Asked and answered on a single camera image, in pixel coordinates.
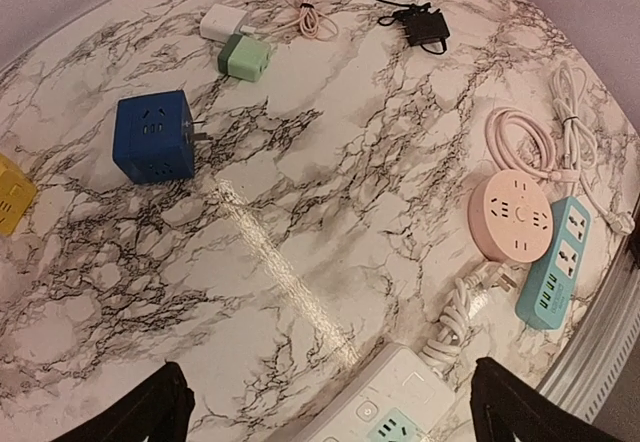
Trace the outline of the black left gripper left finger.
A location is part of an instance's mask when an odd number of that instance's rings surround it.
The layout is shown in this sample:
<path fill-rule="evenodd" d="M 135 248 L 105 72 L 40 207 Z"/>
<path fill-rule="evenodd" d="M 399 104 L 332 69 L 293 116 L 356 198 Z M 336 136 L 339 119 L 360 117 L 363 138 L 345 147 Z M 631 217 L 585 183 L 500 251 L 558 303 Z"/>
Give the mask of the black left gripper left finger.
<path fill-rule="evenodd" d="M 167 362 L 102 413 L 54 441 L 182 442 L 194 407 L 194 392 L 179 364 Z"/>

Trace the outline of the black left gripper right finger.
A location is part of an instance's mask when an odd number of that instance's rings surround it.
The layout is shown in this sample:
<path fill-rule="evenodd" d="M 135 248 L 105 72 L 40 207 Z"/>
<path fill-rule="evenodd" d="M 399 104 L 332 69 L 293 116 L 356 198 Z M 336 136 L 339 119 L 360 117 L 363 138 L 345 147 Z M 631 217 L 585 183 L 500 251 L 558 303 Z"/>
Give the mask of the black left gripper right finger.
<path fill-rule="evenodd" d="M 476 361 L 471 411 L 478 441 L 594 441 L 596 429 L 565 412 L 490 357 Z"/>

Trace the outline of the white multicolour power strip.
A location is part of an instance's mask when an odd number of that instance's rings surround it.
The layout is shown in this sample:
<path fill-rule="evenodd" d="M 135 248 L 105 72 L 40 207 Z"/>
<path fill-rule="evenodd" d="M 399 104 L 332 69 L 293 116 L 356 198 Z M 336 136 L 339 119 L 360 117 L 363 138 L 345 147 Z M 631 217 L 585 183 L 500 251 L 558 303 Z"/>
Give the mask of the white multicolour power strip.
<path fill-rule="evenodd" d="M 425 441 L 455 393 L 409 347 L 387 344 L 296 441 Z"/>

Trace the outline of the blue cube power socket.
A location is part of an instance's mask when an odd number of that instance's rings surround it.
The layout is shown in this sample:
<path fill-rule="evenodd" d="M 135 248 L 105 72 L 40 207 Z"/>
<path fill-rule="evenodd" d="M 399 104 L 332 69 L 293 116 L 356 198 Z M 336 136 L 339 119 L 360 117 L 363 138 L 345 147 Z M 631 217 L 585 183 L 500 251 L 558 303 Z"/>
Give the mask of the blue cube power socket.
<path fill-rule="evenodd" d="M 112 159 L 135 184 L 192 179 L 196 173 L 197 133 L 182 90 L 118 101 Z"/>

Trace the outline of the green cube plug adapter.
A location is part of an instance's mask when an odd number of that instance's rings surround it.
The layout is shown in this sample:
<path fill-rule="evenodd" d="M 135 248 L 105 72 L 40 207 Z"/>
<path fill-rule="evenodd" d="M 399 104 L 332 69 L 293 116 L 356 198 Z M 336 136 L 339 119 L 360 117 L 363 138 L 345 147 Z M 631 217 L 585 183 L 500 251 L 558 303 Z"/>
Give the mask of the green cube plug adapter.
<path fill-rule="evenodd" d="M 268 43 L 233 34 L 218 54 L 218 71 L 237 79 L 257 82 L 269 65 L 271 53 Z"/>

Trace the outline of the teal power strip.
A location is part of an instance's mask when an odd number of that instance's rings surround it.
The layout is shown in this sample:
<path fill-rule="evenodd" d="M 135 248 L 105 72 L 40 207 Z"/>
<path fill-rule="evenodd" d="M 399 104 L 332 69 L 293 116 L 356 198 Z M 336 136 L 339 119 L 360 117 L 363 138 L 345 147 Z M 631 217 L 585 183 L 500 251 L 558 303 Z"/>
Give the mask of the teal power strip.
<path fill-rule="evenodd" d="M 534 262 L 515 305 L 515 313 L 536 330 L 556 330 L 564 321 L 578 279 L 591 217 L 574 196 L 551 204 L 553 236 Z"/>

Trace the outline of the pink round power socket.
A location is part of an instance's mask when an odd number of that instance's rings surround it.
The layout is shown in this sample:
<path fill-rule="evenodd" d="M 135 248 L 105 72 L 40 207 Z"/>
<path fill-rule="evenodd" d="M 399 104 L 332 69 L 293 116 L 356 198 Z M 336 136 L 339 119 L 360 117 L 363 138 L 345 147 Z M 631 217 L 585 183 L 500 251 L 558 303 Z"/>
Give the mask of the pink round power socket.
<path fill-rule="evenodd" d="M 472 238 L 489 260 L 532 263 L 553 236 L 550 203 L 528 174 L 502 170 L 480 183 L 468 203 Z"/>

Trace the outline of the yellow cube power socket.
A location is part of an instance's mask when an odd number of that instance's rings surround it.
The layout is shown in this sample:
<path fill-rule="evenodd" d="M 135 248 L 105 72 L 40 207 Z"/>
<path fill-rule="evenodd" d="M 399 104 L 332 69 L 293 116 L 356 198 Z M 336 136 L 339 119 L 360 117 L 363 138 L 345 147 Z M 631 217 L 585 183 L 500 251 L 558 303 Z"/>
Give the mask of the yellow cube power socket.
<path fill-rule="evenodd" d="M 3 154 L 0 159 L 0 231 L 3 236 L 9 236 L 31 205 L 37 189 L 14 162 Z"/>

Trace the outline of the white USB charger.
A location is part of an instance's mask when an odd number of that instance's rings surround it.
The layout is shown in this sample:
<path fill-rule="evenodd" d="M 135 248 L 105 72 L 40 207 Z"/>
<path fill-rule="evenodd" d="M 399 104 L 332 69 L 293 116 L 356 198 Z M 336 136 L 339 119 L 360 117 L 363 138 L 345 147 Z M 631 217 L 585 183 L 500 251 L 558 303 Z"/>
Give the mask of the white USB charger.
<path fill-rule="evenodd" d="M 214 4 L 201 19 L 199 33 L 204 39 L 224 43 L 235 34 L 254 35 L 256 28 L 249 25 L 246 10 Z"/>

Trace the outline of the aluminium front rail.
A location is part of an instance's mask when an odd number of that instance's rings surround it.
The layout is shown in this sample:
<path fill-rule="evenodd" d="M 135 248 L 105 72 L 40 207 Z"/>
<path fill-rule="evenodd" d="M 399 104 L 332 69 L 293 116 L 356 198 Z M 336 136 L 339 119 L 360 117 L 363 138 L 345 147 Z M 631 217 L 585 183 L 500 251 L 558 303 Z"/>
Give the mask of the aluminium front rail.
<path fill-rule="evenodd" d="M 639 338 L 639 263 L 625 240 L 586 315 L 538 392 L 592 423 L 615 386 Z"/>

